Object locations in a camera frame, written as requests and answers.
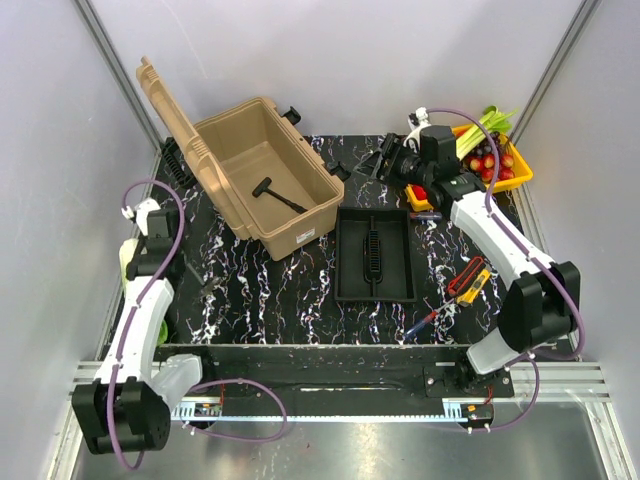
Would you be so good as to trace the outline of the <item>claw hammer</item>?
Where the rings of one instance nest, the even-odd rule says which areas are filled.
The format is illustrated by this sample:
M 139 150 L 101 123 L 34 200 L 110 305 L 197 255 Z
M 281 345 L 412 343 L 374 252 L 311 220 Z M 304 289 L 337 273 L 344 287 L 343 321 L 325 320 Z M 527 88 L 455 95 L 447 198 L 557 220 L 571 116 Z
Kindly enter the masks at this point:
M 200 291 L 197 298 L 201 301 L 205 301 L 210 298 L 214 292 L 223 286 L 223 281 L 220 277 L 214 276 L 206 280 L 202 274 L 200 274 L 193 263 L 184 256 L 186 269 L 194 276 L 196 282 L 200 286 Z

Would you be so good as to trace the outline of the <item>black tool box tray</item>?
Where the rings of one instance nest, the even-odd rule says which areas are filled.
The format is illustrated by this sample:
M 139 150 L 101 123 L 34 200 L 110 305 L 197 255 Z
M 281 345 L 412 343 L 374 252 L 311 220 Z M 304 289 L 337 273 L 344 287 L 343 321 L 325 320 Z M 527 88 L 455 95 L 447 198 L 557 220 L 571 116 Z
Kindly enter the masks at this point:
M 408 211 L 341 207 L 335 233 L 336 301 L 417 300 Z

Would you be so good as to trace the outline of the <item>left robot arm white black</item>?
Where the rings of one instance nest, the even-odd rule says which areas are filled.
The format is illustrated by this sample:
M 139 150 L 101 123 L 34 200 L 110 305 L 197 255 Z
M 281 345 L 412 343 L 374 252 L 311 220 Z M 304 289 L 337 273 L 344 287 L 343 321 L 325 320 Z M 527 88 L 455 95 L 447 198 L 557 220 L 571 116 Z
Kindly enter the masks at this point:
M 108 353 L 71 404 L 94 455 L 158 451 L 167 443 L 171 414 L 190 390 L 213 390 L 217 372 L 193 354 L 152 371 L 161 326 L 186 270 L 181 247 L 184 216 L 151 198 L 123 210 L 140 230 L 120 248 L 124 306 Z

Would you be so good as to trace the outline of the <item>tan plastic tool box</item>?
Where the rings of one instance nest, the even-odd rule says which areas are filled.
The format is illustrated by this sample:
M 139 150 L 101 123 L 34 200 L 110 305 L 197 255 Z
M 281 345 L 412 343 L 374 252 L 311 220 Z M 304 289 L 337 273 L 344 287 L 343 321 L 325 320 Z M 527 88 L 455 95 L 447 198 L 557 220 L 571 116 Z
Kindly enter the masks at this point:
M 257 240 L 281 260 L 335 228 L 343 182 L 270 98 L 254 97 L 192 123 L 147 57 L 136 77 L 237 238 Z M 265 177 L 272 179 L 273 191 L 307 212 L 298 214 L 268 194 L 254 198 L 253 189 Z

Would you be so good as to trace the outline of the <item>black rubber mallet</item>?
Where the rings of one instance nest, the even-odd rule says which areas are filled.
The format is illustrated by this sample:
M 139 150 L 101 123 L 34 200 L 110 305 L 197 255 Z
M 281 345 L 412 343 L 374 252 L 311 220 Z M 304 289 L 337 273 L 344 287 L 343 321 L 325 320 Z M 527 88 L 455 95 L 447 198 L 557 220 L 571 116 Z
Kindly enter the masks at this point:
M 259 198 L 262 194 L 268 194 L 270 196 L 272 196 L 273 198 L 277 199 L 278 201 L 280 201 L 281 203 L 283 203 L 284 205 L 288 206 L 290 209 L 292 209 L 293 211 L 295 211 L 298 214 L 304 214 L 307 212 L 307 209 L 304 208 L 303 206 L 285 198 L 284 196 L 280 195 L 279 193 L 273 191 L 270 186 L 272 184 L 272 179 L 270 177 L 265 177 L 262 181 L 259 182 L 259 184 L 253 189 L 252 191 L 252 196 L 254 198 Z

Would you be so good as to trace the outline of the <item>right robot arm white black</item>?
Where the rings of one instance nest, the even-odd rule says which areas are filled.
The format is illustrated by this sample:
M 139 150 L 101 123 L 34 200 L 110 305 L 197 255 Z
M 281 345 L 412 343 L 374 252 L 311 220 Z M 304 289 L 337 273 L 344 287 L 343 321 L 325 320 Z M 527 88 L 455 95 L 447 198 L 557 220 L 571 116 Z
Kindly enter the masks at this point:
M 406 137 L 389 133 L 355 170 L 382 183 L 422 187 L 430 204 L 479 247 L 507 289 L 496 328 L 469 347 L 466 364 L 454 373 L 462 393 L 480 394 L 491 373 L 577 330 L 579 270 L 555 262 L 502 214 L 481 179 L 464 170 L 450 127 L 419 127 Z

